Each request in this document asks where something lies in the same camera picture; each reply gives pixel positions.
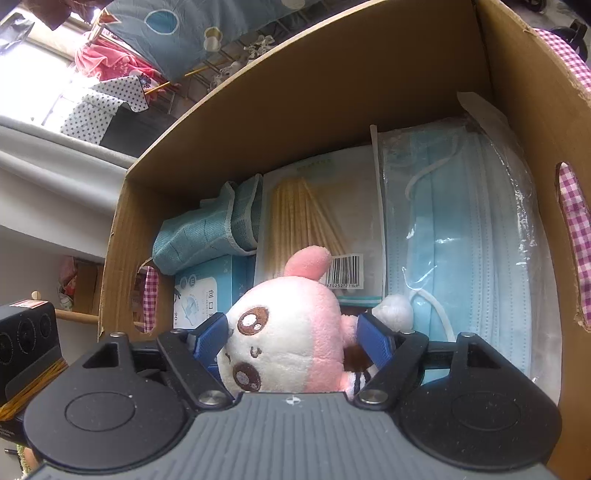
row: pink stuffed toy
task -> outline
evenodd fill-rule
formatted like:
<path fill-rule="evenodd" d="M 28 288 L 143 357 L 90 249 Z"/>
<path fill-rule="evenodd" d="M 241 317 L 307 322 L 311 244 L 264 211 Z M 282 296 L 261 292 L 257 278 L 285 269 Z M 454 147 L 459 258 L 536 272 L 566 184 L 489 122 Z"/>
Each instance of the pink stuffed toy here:
<path fill-rule="evenodd" d="M 319 283 L 330 262 L 326 248 L 304 248 L 289 259 L 283 277 L 249 290 L 227 313 L 230 336 L 217 365 L 232 395 L 354 393 L 356 374 L 344 371 L 343 348 L 356 343 L 357 317 L 341 315 L 335 295 Z M 412 327 L 403 296 L 387 297 L 372 312 L 393 330 Z M 361 377 L 362 388 L 369 375 Z"/>

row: barcode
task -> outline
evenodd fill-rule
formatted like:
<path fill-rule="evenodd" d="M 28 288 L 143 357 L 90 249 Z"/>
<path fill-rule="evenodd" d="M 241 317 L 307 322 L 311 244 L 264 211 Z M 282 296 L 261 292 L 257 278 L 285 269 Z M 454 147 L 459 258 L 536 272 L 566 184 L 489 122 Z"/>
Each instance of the barcode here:
<path fill-rule="evenodd" d="M 363 255 L 333 257 L 324 285 L 328 288 L 363 289 Z"/>

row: plush toy eye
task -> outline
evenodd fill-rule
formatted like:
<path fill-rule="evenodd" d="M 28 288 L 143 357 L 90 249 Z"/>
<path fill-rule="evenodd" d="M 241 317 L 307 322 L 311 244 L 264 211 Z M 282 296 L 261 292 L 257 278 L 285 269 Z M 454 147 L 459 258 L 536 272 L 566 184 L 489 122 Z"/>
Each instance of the plush toy eye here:
<path fill-rule="evenodd" d="M 247 392 L 258 392 L 261 388 L 261 376 L 251 364 L 242 362 L 234 367 L 234 381 L 241 389 Z"/>
<path fill-rule="evenodd" d="M 244 313 L 238 320 L 238 331 L 243 335 L 254 335 L 260 332 L 269 320 L 269 310 L 255 307 Z"/>

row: surgical mask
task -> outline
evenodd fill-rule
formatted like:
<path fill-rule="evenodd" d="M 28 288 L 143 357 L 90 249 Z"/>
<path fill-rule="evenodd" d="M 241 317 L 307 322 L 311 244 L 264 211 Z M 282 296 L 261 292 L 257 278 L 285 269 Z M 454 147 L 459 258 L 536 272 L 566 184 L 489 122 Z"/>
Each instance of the surgical mask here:
<path fill-rule="evenodd" d="M 431 340 L 475 332 L 528 374 L 531 306 L 515 189 L 465 120 L 380 135 L 388 293 Z"/>

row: black speaker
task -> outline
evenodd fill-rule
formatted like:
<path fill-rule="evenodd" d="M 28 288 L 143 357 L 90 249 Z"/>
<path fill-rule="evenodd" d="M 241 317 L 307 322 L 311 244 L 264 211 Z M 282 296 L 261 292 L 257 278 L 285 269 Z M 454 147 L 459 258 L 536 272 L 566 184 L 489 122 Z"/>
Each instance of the black speaker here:
<path fill-rule="evenodd" d="M 60 358 L 56 311 L 50 302 L 22 300 L 0 307 L 0 405 Z M 22 411 L 11 420 L 0 421 L 0 437 L 27 444 Z"/>

